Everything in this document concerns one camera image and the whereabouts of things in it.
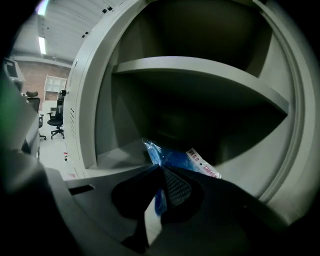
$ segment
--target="white ceiling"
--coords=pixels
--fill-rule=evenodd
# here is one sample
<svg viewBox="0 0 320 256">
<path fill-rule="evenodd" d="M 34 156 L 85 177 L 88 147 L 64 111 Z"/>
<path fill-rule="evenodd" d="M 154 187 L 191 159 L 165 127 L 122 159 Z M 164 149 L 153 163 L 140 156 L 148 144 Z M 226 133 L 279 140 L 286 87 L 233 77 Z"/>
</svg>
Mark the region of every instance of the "white ceiling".
<svg viewBox="0 0 320 256">
<path fill-rule="evenodd" d="M 45 16 L 34 12 L 22 25 L 13 46 L 13 58 L 72 64 L 85 40 L 82 36 L 100 21 L 102 10 L 123 1 L 49 0 Z M 45 38 L 46 55 L 40 53 L 39 37 Z"/>
</svg>

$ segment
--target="floor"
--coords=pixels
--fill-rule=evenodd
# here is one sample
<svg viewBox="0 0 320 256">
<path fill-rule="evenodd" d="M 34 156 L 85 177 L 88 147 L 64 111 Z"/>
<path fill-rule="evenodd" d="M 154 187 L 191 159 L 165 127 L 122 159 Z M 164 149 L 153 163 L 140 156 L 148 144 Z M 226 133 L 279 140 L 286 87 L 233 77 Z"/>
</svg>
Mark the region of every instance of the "floor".
<svg viewBox="0 0 320 256">
<path fill-rule="evenodd" d="M 49 115 L 44 114 L 43 126 L 39 129 L 41 135 L 46 136 L 40 138 L 40 162 L 46 168 L 56 169 L 61 173 L 63 180 L 78 179 L 77 173 L 70 162 L 65 161 L 65 153 L 67 153 L 67 146 L 61 134 L 57 134 L 51 139 L 51 131 L 56 130 L 55 126 L 47 124 Z"/>
</svg>

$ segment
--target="office chair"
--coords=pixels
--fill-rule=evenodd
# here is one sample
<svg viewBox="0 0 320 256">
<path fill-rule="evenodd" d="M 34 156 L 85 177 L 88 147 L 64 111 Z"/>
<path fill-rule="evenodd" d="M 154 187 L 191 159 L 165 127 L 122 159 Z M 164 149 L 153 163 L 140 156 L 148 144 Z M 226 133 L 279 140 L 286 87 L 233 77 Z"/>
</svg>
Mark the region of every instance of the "office chair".
<svg viewBox="0 0 320 256">
<path fill-rule="evenodd" d="M 29 104 L 31 104 L 33 109 L 35 110 L 35 112 L 37 112 L 39 114 L 40 98 L 37 97 L 38 92 L 37 91 L 35 91 L 35 92 L 27 91 L 25 94 L 28 96 L 27 100 L 28 100 Z M 40 116 L 41 117 L 39 117 L 39 128 L 41 128 L 43 126 L 44 114 L 41 114 Z M 39 135 L 40 135 L 40 138 L 44 138 L 44 140 L 47 139 L 47 137 L 44 135 L 41 135 L 40 132 L 39 132 Z"/>
<path fill-rule="evenodd" d="M 61 134 L 62 138 L 65 138 L 64 130 L 61 129 L 64 124 L 63 120 L 63 109 L 64 109 L 64 96 L 61 92 L 59 92 L 58 100 L 56 102 L 56 110 L 54 117 L 51 116 L 52 112 L 47 113 L 50 116 L 50 120 L 47 122 L 50 126 L 56 126 L 56 130 L 51 131 L 51 140 L 53 140 L 53 136 L 56 134 Z"/>
</svg>

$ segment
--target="ceiling light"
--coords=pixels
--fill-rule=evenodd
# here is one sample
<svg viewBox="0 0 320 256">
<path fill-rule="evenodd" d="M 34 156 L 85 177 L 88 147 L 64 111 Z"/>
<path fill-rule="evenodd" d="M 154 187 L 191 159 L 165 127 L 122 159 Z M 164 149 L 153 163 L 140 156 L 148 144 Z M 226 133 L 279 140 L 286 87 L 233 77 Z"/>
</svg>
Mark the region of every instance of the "ceiling light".
<svg viewBox="0 0 320 256">
<path fill-rule="evenodd" d="M 46 41 L 43 37 L 39 37 L 40 52 L 46 54 Z"/>
<path fill-rule="evenodd" d="M 48 3 L 49 3 L 49 0 L 42 0 L 41 3 L 39 3 L 39 5 L 37 6 L 36 12 L 39 15 L 45 15 Z"/>
</svg>

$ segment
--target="red brick wall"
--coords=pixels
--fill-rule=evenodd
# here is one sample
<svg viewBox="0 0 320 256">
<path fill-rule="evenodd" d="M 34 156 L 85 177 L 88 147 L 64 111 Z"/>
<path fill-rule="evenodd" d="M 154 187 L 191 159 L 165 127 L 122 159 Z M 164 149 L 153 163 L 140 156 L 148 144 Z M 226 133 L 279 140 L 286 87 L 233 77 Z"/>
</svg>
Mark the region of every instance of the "red brick wall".
<svg viewBox="0 0 320 256">
<path fill-rule="evenodd" d="M 47 92 L 45 94 L 44 88 L 46 77 L 49 75 L 67 79 L 70 73 L 70 68 L 32 61 L 17 61 L 17 63 L 25 79 L 22 92 L 38 92 L 38 97 L 41 100 L 39 106 L 40 111 L 42 110 L 44 95 L 46 101 L 57 100 L 56 92 Z"/>
</svg>

